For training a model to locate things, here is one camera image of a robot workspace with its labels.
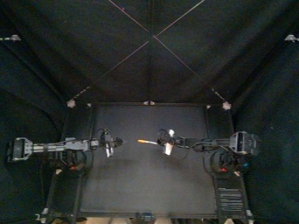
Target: black curtain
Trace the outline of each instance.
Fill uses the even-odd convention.
[[[283,43],[238,98],[238,130],[257,133],[262,153],[247,174],[253,212],[261,219],[299,221],[299,45]]]
[[[0,21],[0,37],[18,34],[2,11]],[[0,42],[0,65],[0,222],[30,223],[45,207],[50,169],[38,161],[7,164],[6,146],[17,137],[61,140],[66,103],[25,41]]]

